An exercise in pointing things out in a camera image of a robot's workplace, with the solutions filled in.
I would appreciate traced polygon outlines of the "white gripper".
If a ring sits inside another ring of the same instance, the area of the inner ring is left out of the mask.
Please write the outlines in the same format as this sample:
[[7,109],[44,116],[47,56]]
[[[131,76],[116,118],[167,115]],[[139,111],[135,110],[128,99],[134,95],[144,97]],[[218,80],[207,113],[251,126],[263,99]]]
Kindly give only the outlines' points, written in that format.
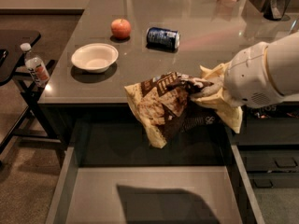
[[223,89],[209,95],[194,94],[191,100],[213,109],[229,128],[240,133],[243,119],[240,106],[260,108],[283,101],[267,70],[268,47],[268,43],[260,42],[242,49],[229,63],[220,63],[212,69],[200,65],[201,78],[224,77]]

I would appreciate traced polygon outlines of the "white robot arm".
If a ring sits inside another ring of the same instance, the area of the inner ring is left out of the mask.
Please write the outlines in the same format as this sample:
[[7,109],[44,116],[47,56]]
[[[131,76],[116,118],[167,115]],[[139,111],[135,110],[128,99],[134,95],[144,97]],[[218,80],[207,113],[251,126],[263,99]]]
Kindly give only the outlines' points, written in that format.
[[227,126],[239,133],[243,105],[260,108],[299,94],[299,34],[272,43],[260,42],[213,69],[202,67],[201,78],[215,84],[193,95],[192,101],[214,109]]

